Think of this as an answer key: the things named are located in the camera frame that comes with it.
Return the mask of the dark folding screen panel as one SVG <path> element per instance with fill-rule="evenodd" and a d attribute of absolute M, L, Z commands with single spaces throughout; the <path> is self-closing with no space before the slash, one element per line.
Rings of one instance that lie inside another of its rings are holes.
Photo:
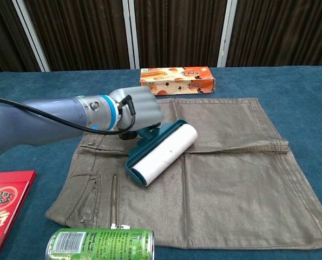
<path fill-rule="evenodd" d="M 0 0 L 0 72 L 40 72 L 12 0 Z"/>
<path fill-rule="evenodd" d="M 322 66 L 322 0 L 237 0 L 225 65 Z"/>
<path fill-rule="evenodd" d="M 238 0 L 122 0 L 131 69 L 225 67 Z"/>
<path fill-rule="evenodd" d="M 52 72 L 129 69 L 122 0 L 22 0 Z"/>

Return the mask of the brown skirt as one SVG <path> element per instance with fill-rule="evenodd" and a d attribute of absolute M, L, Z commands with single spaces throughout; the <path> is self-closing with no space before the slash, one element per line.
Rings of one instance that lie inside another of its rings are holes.
<path fill-rule="evenodd" d="M 322 205 L 256 98 L 160 99 L 165 122 L 196 142 L 149 186 L 126 174 L 137 140 L 86 135 L 47 218 L 71 228 L 112 224 L 185 249 L 320 249 Z"/>

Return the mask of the blue felt table cover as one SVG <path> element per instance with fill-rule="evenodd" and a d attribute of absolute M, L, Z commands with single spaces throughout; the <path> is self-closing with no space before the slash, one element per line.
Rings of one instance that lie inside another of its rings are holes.
<path fill-rule="evenodd" d="M 322 66 L 212 68 L 214 98 L 259 100 L 287 139 L 322 204 Z M 138 70 L 0 73 L 0 97 L 25 101 L 108 94 L 139 84 Z M 45 217 L 67 177 L 78 139 L 18 146 L 0 155 L 0 172 L 35 170 L 27 198 L 0 251 L 0 260 L 44 260 L 59 226 Z M 322 260 L 322 250 L 181 250 L 156 247 L 155 260 Z"/>

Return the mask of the green drink can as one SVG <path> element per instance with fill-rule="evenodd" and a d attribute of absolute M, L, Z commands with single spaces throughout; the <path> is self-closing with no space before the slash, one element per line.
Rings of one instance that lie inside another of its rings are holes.
<path fill-rule="evenodd" d="M 155 236 L 147 229 L 57 230 L 45 260 L 155 260 Z"/>

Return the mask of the orange snack box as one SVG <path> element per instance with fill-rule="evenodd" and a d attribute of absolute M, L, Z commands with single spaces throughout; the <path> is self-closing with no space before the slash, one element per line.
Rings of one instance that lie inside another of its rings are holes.
<path fill-rule="evenodd" d="M 215 78 L 208 67 L 142 68 L 140 85 L 155 96 L 211 94 Z"/>

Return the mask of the teal lint roller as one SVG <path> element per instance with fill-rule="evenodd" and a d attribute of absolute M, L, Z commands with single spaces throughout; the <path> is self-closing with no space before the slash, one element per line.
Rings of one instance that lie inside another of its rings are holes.
<path fill-rule="evenodd" d="M 198 138 L 197 130 L 185 120 L 137 131 L 141 139 L 129 152 L 127 175 L 138 185 L 150 185 Z"/>

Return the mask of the red spiral calendar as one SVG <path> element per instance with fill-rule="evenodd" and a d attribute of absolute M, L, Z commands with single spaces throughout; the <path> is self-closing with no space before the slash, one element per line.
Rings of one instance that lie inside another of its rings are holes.
<path fill-rule="evenodd" d="M 35 176 L 34 170 L 0 172 L 0 251 Z"/>

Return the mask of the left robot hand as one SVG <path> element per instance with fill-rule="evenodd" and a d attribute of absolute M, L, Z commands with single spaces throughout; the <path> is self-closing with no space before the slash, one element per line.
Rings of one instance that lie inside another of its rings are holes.
<path fill-rule="evenodd" d="M 159 125 L 164 119 L 161 107 L 149 87 L 120 88 L 109 94 L 116 103 L 120 103 L 127 95 L 132 97 L 136 118 L 133 127 L 129 131 L 119 134 L 122 140 L 133 139 L 137 137 L 137 130 Z"/>

